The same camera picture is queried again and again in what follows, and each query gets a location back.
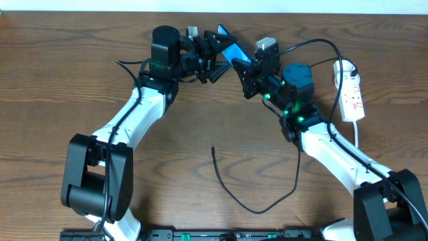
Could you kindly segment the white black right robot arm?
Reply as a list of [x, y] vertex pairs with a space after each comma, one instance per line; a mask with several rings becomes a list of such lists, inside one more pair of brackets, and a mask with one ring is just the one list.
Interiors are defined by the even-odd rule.
[[352, 220], [320, 229], [325, 240], [426, 240], [427, 208], [419, 180], [408, 169], [393, 171], [347, 141], [314, 104], [311, 67], [280, 69], [278, 44], [251, 58], [240, 46], [224, 53], [247, 99], [262, 94], [279, 118], [287, 141], [319, 161], [353, 198]]

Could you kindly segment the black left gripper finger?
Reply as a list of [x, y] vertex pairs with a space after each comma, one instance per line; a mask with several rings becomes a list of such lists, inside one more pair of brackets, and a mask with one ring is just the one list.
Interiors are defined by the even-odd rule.
[[237, 41], [234, 35], [223, 35], [209, 30], [204, 31], [204, 38], [212, 49], [213, 55], [221, 53]]
[[230, 68], [231, 65], [228, 62], [216, 63], [214, 68], [208, 72], [209, 81], [211, 83], [216, 83], [216, 81], [218, 81]]

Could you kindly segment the blue Galaxy smartphone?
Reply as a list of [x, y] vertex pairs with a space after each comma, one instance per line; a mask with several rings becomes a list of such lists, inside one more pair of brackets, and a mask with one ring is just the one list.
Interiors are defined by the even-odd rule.
[[[217, 26], [217, 32], [221, 35], [231, 35], [230, 32], [223, 24], [219, 24]], [[253, 62], [253, 58], [248, 54], [248, 52], [238, 43], [235, 42], [227, 49], [221, 52], [223, 57], [227, 60], [227, 62], [232, 65], [232, 61], [234, 59], [243, 60], [244, 62]]]

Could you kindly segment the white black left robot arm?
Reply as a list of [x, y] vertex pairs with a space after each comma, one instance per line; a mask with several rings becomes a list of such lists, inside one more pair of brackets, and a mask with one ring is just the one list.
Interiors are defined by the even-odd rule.
[[139, 61], [127, 103], [92, 135], [69, 142], [61, 202], [94, 223], [90, 232], [61, 232], [60, 240], [137, 240], [141, 223], [132, 215], [133, 153], [147, 130], [173, 103], [181, 82], [215, 82], [228, 71], [217, 55], [235, 44], [226, 30], [196, 27], [185, 35], [168, 25], [152, 32], [151, 57]]

